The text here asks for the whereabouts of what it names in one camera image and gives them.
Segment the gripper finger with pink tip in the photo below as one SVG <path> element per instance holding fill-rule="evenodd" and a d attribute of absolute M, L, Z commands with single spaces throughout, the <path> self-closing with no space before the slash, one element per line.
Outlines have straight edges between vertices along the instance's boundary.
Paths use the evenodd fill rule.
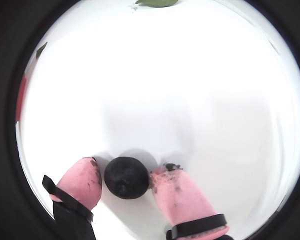
<path fill-rule="evenodd" d="M 155 203 L 171 225 L 167 240 L 232 240 L 225 215 L 218 213 L 195 181 L 167 163 L 149 173 Z"/>
<path fill-rule="evenodd" d="M 102 196 L 102 177 L 94 157 L 83 157 L 71 166 L 57 184 L 45 175 L 44 189 L 52 200 L 57 226 L 71 240 L 94 240 L 92 209 Z"/>

